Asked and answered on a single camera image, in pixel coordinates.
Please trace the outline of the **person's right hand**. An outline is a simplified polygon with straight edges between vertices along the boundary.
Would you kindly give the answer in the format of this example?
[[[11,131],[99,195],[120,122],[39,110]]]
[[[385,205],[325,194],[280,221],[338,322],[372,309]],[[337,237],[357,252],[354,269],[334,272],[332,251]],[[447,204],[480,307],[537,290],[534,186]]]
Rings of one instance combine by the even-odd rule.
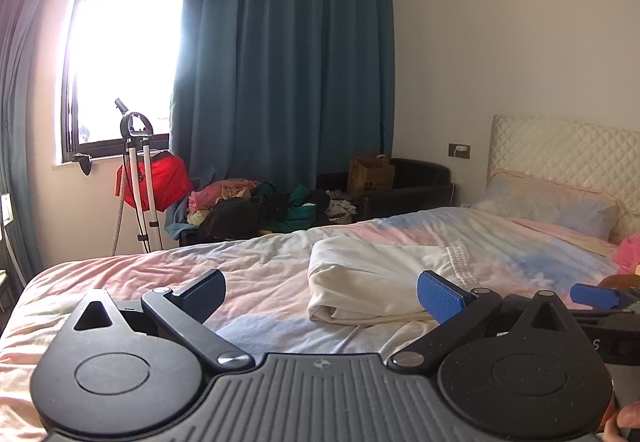
[[[640,428],[640,403],[634,402],[618,410],[604,425],[604,442],[627,442],[623,432]]]

